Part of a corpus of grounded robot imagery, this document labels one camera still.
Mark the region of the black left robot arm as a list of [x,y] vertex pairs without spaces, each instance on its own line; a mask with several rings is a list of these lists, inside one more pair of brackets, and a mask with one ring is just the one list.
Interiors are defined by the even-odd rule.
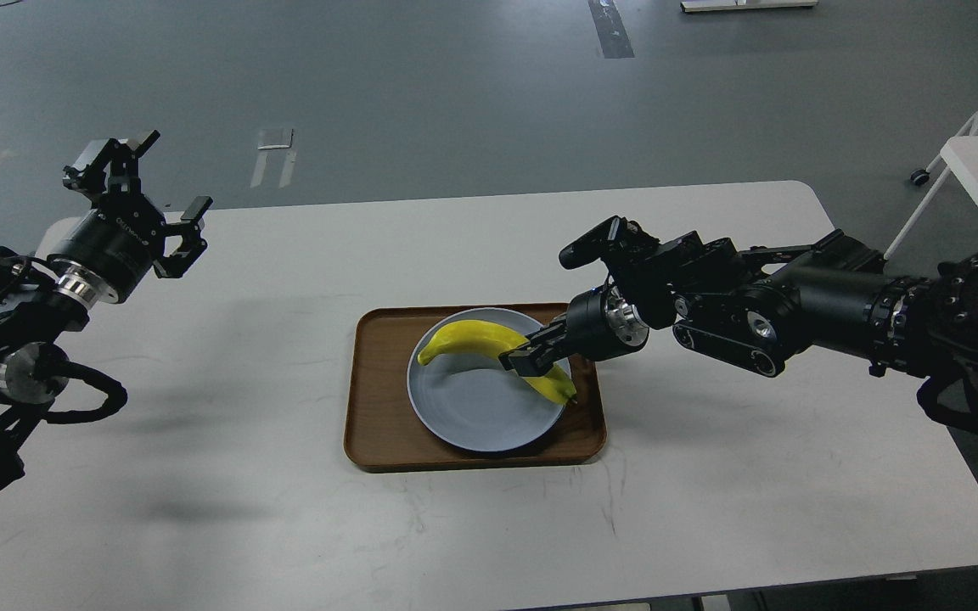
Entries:
[[39,424],[97,422],[126,405],[119,380],[72,361],[58,337],[146,274],[180,278],[205,252],[210,198],[171,223],[143,193],[139,163],[159,136],[93,140],[65,167],[63,185],[92,206],[49,255],[0,247],[0,491],[24,475],[20,448]]

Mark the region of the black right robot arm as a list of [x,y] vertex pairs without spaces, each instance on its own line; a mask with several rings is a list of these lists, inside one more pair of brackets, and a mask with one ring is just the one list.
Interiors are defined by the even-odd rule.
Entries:
[[537,376],[564,357],[599,362],[671,329],[684,348],[776,378],[819,345],[861,357],[869,374],[923,379],[932,421],[978,434],[978,254],[936,277],[888,276],[884,256],[842,231],[805,246],[739,250],[698,233],[660,241],[622,216],[559,252],[563,268],[602,261],[608,278],[500,362]]

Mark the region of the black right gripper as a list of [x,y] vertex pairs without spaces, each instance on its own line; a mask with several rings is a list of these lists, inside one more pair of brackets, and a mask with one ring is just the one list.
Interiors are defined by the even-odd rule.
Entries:
[[540,378],[575,353],[601,362],[640,351],[649,332],[635,305],[617,287],[598,287],[576,295],[565,316],[526,335],[523,344],[502,352],[499,362],[521,378]]

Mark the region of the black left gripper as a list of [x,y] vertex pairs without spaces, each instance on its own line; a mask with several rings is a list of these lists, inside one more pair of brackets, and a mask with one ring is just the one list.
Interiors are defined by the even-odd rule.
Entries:
[[[182,278],[206,251],[203,216],[213,205],[195,197],[176,223],[143,196],[139,161],[158,142],[151,129],[137,138],[93,140],[73,164],[63,167],[63,186],[97,204],[52,248],[55,271],[81,266],[104,282],[102,300],[121,303],[153,267],[160,278]],[[180,244],[164,255],[164,239]]]

